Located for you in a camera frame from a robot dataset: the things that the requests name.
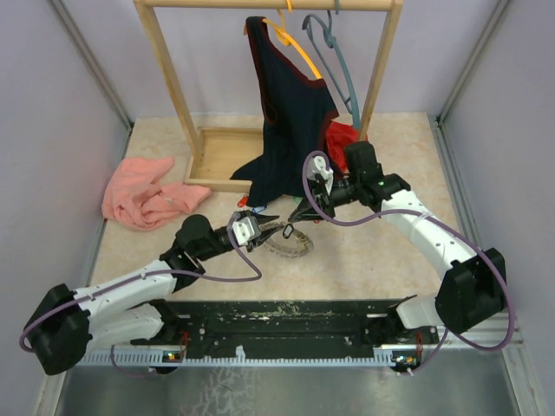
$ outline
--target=yellow hanger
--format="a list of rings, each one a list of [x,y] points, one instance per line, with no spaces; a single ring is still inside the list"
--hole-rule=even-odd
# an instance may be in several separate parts
[[[291,6],[291,0],[287,0],[287,8],[289,9],[290,6]],[[312,71],[316,79],[317,80],[321,79],[322,76],[318,72],[316,65],[314,65],[314,62],[312,62],[309,56],[306,55],[306,52],[304,52],[303,48],[301,48],[301,46],[295,41],[295,39],[293,39],[291,35],[285,31],[284,14],[282,13],[281,10],[276,10],[276,11],[279,14],[279,18],[281,20],[281,26],[278,26],[272,20],[266,19],[266,18],[262,19],[262,22],[266,23],[268,26],[271,26],[274,30],[276,30],[276,37],[284,46],[292,46],[293,48],[295,48],[297,52],[306,61],[307,65],[309,66],[310,70]],[[246,35],[246,25],[243,28],[243,35]]]

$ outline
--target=wooden table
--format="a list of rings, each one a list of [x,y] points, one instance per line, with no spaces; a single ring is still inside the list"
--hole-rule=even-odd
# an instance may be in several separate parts
[[[349,118],[339,121],[349,123]],[[261,117],[219,116],[198,120],[205,126],[260,127]],[[369,127],[384,173],[396,172],[412,185],[425,206],[447,224],[456,227],[434,137],[425,114],[374,114]],[[174,118],[138,119],[127,151],[128,157],[174,156],[175,166],[162,182],[182,180],[189,160],[188,146]],[[214,193],[197,213],[206,215],[214,228],[227,224],[242,195]],[[292,197],[270,204],[264,214],[280,214],[286,220],[295,209]],[[337,210],[340,219],[358,219],[370,210],[352,204]],[[104,283],[150,263],[167,250],[185,215],[158,230],[131,231],[109,221],[101,243],[92,284]],[[421,253],[393,226],[374,220],[358,227],[328,223],[297,225],[314,241],[305,257],[289,259],[264,247],[249,254],[264,275],[255,283],[197,281],[170,296],[172,300],[316,300],[376,299],[425,295],[436,291],[440,278]],[[212,276],[253,276],[236,253],[204,262]]]

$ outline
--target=pink towel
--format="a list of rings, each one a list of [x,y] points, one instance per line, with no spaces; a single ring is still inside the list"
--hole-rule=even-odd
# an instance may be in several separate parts
[[[209,188],[160,178],[173,167],[173,158],[129,158],[121,161],[104,192],[102,214],[128,228],[150,231],[181,212],[190,213],[211,193]]]

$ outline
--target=white wall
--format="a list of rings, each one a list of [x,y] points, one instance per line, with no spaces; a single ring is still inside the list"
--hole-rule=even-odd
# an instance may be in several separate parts
[[[513,0],[447,122],[486,247],[555,413],[555,3]]]
[[[133,2],[65,0],[65,3],[131,116],[174,115]],[[376,110],[438,114],[496,3],[496,0],[406,1]],[[277,13],[177,9],[158,12],[191,111],[259,114],[258,84],[248,42],[242,36],[243,25],[247,16],[278,20]],[[306,13],[299,10],[289,15],[285,11],[287,27],[319,65],[301,30]],[[334,21],[334,34],[353,76],[361,109],[383,18],[383,13],[342,12]],[[224,35],[217,36],[216,31]],[[321,33],[317,31],[315,35],[322,43]],[[294,51],[288,50],[287,54],[296,57]],[[335,55],[327,55],[340,74]],[[294,62],[306,70],[302,60]]]
[[[17,340],[46,291],[86,282],[126,132],[47,2],[0,3],[0,414],[29,415],[43,371]]]

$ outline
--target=gray floor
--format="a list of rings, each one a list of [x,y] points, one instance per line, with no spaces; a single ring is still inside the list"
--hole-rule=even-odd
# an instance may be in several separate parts
[[[56,414],[519,414],[500,354],[445,350],[434,361],[414,378],[382,368],[181,368],[136,380],[111,367],[76,367]]]

